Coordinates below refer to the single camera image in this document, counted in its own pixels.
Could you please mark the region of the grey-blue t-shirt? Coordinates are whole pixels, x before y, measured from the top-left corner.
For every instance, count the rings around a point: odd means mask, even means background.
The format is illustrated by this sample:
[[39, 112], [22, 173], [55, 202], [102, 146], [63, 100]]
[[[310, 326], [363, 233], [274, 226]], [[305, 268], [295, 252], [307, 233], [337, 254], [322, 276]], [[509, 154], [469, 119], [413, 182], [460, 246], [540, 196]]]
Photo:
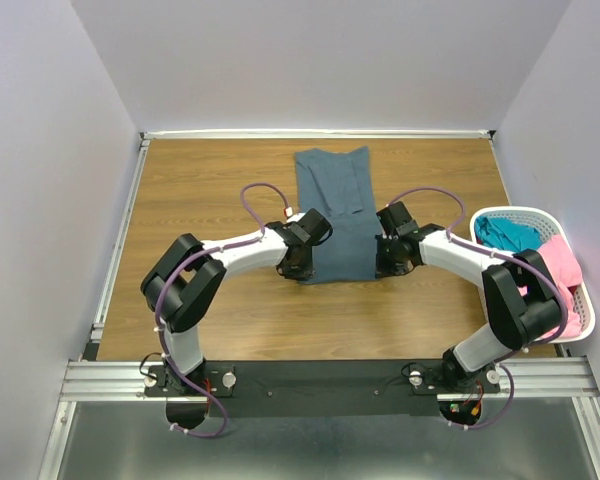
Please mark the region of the grey-blue t-shirt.
[[313, 250], [315, 274], [306, 283], [375, 280], [381, 226], [369, 149], [347, 153], [310, 149], [297, 152], [294, 161], [300, 209], [316, 209], [333, 227], [331, 237]]

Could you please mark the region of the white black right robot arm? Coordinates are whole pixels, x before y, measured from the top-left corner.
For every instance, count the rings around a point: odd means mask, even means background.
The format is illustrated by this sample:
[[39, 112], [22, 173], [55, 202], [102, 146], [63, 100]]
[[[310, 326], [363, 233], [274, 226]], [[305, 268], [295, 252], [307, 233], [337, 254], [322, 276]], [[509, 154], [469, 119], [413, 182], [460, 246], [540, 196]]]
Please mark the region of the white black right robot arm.
[[435, 224], [381, 223], [377, 237], [380, 271], [432, 266], [451, 272], [483, 293], [486, 324], [448, 349], [425, 378], [447, 391], [460, 392], [484, 369], [526, 347], [546, 343], [550, 332], [564, 330], [565, 301], [541, 255], [535, 250], [506, 254], [464, 240]]

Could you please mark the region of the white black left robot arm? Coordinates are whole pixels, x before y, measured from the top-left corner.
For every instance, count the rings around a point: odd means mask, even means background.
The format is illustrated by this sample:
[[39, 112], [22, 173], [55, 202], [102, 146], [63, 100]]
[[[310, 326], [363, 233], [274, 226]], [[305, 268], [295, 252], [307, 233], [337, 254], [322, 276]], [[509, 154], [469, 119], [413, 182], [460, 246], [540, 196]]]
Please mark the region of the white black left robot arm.
[[223, 281], [262, 268], [273, 268], [287, 280], [307, 281], [315, 275], [313, 250], [332, 235], [326, 217], [311, 209], [225, 240], [179, 236], [140, 287], [155, 316], [168, 384], [181, 395], [203, 390], [198, 324]]

